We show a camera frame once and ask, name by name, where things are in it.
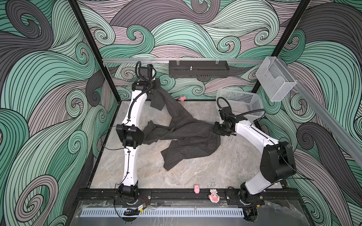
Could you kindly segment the dark grey striped shirt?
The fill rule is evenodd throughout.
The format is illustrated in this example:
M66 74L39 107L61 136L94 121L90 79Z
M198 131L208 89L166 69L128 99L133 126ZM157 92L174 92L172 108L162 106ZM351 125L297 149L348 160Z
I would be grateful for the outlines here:
M170 146L161 151L166 171L184 159L210 156L221 145L221 136L213 132L213 124L195 119L162 87L151 93L150 106L159 111L166 107L171 116L168 126L149 121L143 130L144 144L171 141Z

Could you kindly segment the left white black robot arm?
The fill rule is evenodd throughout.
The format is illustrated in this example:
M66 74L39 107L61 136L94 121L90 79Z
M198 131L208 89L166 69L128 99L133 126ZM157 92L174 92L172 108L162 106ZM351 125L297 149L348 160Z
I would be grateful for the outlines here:
M132 84L132 95L127 115L116 126L116 133L124 150L124 172L118 187L122 197L136 201L139 197L137 158L138 148L144 140L144 133L139 128L140 116L149 93L156 86L156 70L152 64L142 66L138 61L135 66L137 80Z

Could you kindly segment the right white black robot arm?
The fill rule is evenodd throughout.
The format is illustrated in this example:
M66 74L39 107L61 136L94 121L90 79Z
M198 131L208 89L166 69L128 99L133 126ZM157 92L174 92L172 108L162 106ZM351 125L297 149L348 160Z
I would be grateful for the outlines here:
M239 134L261 152L259 172L241 186L246 197L257 195L270 186L297 173L291 144L266 135L246 119L244 114L235 115L231 107L221 107L222 122L214 124L214 133L221 136Z

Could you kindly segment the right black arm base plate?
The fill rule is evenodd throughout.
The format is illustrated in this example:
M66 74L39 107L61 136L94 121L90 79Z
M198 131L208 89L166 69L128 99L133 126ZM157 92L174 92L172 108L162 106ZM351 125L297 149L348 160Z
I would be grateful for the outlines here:
M265 202L259 195L251 195L244 189L226 189L226 200L229 205L263 206Z

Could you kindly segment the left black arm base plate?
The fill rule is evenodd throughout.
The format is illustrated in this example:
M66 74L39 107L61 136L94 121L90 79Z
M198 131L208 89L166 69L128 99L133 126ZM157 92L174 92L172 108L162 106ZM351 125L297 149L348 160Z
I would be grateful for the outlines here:
M116 206L139 206L146 204L147 206L151 203L152 191L149 189L140 189L138 194L135 196L126 196L116 193L114 197L114 203Z

